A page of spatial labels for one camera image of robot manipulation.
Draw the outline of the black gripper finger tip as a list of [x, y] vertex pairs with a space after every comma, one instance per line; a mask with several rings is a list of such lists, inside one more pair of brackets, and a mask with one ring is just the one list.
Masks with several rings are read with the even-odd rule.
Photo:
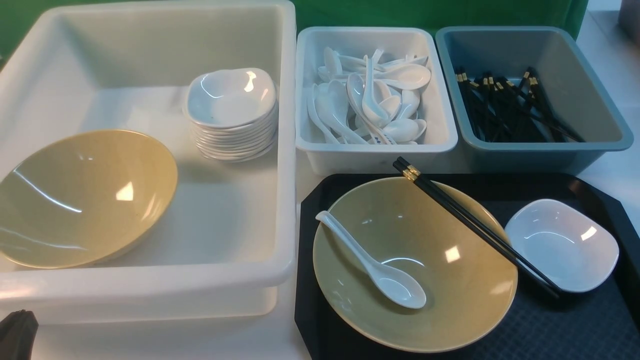
[[18, 310], [0, 322], [0, 358], [30, 360], [39, 323], [34, 312]]

